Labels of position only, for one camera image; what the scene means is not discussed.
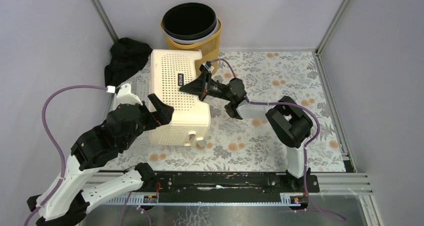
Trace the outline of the cream large container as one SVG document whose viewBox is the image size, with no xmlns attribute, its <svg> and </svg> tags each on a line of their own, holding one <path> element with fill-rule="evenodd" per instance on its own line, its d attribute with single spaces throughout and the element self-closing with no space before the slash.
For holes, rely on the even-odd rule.
<svg viewBox="0 0 424 226">
<path fill-rule="evenodd" d="M 201 58 L 200 51 L 152 51 L 150 92 L 172 106 L 174 112 L 168 125 L 149 132 L 151 144 L 206 147 L 210 106 L 195 95 L 179 91 L 197 78 L 195 62 Z"/>
</svg>

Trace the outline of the yellow plastic waste basket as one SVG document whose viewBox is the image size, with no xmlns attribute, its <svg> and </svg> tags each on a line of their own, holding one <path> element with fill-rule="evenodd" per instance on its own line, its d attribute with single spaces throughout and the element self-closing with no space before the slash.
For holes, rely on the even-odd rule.
<svg viewBox="0 0 424 226">
<path fill-rule="evenodd" d="M 217 20 L 217 29 L 213 35 L 209 38 L 204 39 L 198 43 L 194 44 L 179 44 L 169 37 L 165 30 L 163 23 L 160 23 L 161 31 L 165 37 L 166 44 L 169 50 L 185 50 L 185 51 L 201 51 L 202 58 L 194 62 L 196 75 L 200 75 L 200 65 L 206 61 L 212 61 L 219 57 L 220 52 L 220 39 L 221 39 L 221 30 L 222 24 L 220 19 Z"/>
</svg>

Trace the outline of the grey bucket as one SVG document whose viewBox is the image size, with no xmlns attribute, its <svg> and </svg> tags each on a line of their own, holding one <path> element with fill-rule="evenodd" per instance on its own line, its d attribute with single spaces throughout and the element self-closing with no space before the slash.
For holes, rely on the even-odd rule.
<svg viewBox="0 0 424 226">
<path fill-rule="evenodd" d="M 206 36 L 204 36 L 204 37 L 202 37 L 200 39 L 196 39 L 196 40 L 181 40 L 181 39 L 177 39 L 177 38 L 172 37 L 171 35 L 169 35 L 166 32 L 164 32 L 164 34 L 170 40 L 172 40 L 172 41 L 174 41 L 176 43 L 179 43 L 179 44 L 182 44 L 182 45 L 190 45 L 190 44 L 199 43 L 199 42 L 205 41 L 206 39 L 209 39 L 210 37 L 212 37 L 219 30 L 220 26 L 221 26 L 220 20 L 217 19 L 216 20 L 216 26 L 215 26 L 215 28 L 209 34 L 207 34 Z"/>
</svg>

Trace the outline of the black round bucket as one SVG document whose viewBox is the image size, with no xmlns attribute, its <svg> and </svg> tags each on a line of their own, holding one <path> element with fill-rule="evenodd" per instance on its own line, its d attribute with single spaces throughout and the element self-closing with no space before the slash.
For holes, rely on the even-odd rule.
<svg viewBox="0 0 424 226">
<path fill-rule="evenodd" d="M 162 25 L 172 38 L 194 41 L 212 33 L 218 26 L 218 18 L 215 11 L 205 4 L 184 3 L 167 11 Z"/>
</svg>

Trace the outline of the white perforated basket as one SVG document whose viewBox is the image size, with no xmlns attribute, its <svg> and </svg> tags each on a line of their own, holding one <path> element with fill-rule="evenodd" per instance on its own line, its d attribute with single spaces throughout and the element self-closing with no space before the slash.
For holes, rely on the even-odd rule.
<svg viewBox="0 0 424 226">
<path fill-rule="evenodd" d="M 149 108 L 150 101 L 148 99 L 148 94 L 150 94 L 150 85 L 144 84 L 142 82 L 137 82 L 137 81 L 126 81 L 126 82 L 123 82 L 122 84 L 125 84 L 125 83 L 131 83 L 132 92 L 136 94 L 141 101 L 145 101 L 146 106 Z M 118 107 L 118 105 L 115 104 L 114 99 L 115 99 L 115 95 L 113 97 L 113 101 L 109 108 L 109 111 L 112 111 Z M 146 150 L 149 147 L 150 147 L 149 132 L 144 132 L 133 142 L 133 144 L 130 146 L 127 152 L 128 153 L 131 152 L 133 154 L 141 154 L 144 150 Z"/>
</svg>

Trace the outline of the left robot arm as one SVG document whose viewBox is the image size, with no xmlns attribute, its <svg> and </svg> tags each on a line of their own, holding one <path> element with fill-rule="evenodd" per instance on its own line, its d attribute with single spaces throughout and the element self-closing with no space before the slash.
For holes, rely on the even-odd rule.
<svg viewBox="0 0 424 226">
<path fill-rule="evenodd" d="M 50 188 L 27 200 L 31 212 L 39 214 L 36 225 L 77 225 L 89 212 L 114 197 L 136 190 L 158 190 L 156 174 L 147 163 L 139 163 L 101 185 L 86 187 L 92 176 L 129 149 L 142 133 L 171 122 L 174 108 L 155 94 L 148 98 L 154 111 L 143 101 L 119 104 L 102 124 L 77 139 Z"/>
</svg>

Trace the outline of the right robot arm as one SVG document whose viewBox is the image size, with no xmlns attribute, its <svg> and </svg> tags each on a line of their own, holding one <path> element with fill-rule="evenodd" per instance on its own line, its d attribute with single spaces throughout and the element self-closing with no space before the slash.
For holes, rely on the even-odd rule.
<svg viewBox="0 0 424 226">
<path fill-rule="evenodd" d="M 253 102 L 248 99 L 241 79 L 233 78 L 223 84 L 212 79 L 207 70 L 188 81 L 182 73 L 178 73 L 176 82 L 179 91 L 196 95 L 201 101 L 207 96 L 226 100 L 228 103 L 224 108 L 230 118 L 267 120 L 287 149 L 288 188 L 299 192 L 306 186 L 303 141 L 310 136 L 313 122 L 291 97 L 284 96 L 277 102 Z"/>
</svg>

